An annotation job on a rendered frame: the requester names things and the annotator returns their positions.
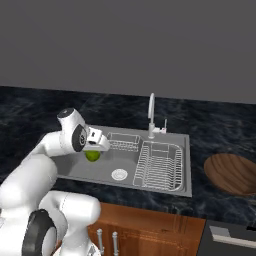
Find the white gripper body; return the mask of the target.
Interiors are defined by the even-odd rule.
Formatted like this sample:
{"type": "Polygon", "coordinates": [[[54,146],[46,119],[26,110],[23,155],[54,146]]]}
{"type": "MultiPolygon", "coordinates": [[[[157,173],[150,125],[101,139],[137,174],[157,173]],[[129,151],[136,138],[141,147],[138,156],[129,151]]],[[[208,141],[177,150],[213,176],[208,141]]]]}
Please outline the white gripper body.
{"type": "Polygon", "coordinates": [[[108,151],[110,149],[110,143],[104,135],[101,135],[98,138],[90,137],[87,140],[87,149],[95,151],[108,151]]]}

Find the green lime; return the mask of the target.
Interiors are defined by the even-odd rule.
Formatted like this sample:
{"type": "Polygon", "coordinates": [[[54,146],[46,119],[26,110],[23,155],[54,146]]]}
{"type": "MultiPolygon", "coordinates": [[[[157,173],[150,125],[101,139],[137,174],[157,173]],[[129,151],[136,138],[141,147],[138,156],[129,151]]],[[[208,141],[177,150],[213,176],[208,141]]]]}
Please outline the green lime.
{"type": "Polygon", "coordinates": [[[100,152],[94,150],[87,150],[85,151],[85,156],[89,162],[96,162],[100,158],[100,152]]]}

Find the grey steel sink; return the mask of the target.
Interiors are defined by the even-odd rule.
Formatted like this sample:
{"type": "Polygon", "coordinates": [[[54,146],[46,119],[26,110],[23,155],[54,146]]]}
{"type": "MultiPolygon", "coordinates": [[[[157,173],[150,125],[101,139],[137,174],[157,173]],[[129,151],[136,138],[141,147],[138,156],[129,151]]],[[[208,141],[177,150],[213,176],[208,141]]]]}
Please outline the grey steel sink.
{"type": "Polygon", "coordinates": [[[67,156],[58,156],[54,159],[58,167],[60,178],[88,181],[105,185],[139,189],[144,191],[158,192],[176,196],[190,197],[192,195],[191,166],[190,166],[190,143],[186,134],[156,134],[153,139],[148,138],[146,130],[135,130],[115,127],[100,128],[107,137],[109,132],[139,135],[141,137],[137,152],[109,149],[100,154],[96,162],[89,162],[83,152],[67,156]],[[140,188],[133,185],[133,178],[139,159],[140,150],[144,141],[176,144],[183,149],[183,188],[179,191],[166,192],[140,188]]]}

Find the silver sink tap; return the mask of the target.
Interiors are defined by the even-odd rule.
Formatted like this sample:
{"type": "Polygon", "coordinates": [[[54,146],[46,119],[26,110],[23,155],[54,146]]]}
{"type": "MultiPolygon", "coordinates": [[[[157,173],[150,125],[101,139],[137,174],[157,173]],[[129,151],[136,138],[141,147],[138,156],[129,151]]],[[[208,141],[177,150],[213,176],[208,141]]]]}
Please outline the silver sink tap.
{"type": "Polygon", "coordinates": [[[155,110],[155,94],[152,93],[149,98],[149,106],[148,106],[148,119],[150,120],[149,126],[148,126],[149,139],[153,139],[155,134],[158,134],[158,133],[165,134],[167,132],[167,119],[164,119],[163,128],[159,128],[155,126],[154,110],[155,110]]]}

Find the brown wooden cupboard door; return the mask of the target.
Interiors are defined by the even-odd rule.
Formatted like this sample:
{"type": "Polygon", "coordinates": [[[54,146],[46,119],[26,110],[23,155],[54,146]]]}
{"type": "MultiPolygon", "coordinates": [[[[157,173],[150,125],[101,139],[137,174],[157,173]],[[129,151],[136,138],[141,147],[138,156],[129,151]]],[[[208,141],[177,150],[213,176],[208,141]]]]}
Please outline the brown wooden cupboard door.
{"type": "Polygon", "coordinates": [[[104,256],[114,256],[114,232],[119,256],[197,256],[204,226],[200,218],[102,203],[88,233],[98,243],[96,231],[102,230],[104,256]]]}

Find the brown wooden bowl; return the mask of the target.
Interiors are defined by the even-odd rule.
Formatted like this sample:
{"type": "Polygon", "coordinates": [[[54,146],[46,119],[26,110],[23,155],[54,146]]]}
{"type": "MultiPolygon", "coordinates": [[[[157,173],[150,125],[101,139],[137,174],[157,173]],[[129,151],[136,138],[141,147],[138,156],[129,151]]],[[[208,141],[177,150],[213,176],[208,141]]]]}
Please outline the brown wooden bowl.
{"type": "Polygon", "coordinates": [[[218,153],[204,162],[204,172],[219,189],[239,196],[256,194],[256,163],[230,153],[218,153]]]}

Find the black dishwasher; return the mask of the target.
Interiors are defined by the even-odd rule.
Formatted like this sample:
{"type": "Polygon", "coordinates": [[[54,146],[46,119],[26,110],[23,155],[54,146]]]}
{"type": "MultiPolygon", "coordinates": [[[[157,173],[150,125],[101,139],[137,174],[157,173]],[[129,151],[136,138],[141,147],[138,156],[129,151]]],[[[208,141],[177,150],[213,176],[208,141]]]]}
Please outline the black dishwasher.
{"type": "Polygon", "coordinates": [[[197,256],[256,256],[256,227],[207,220],[197,256]]]}

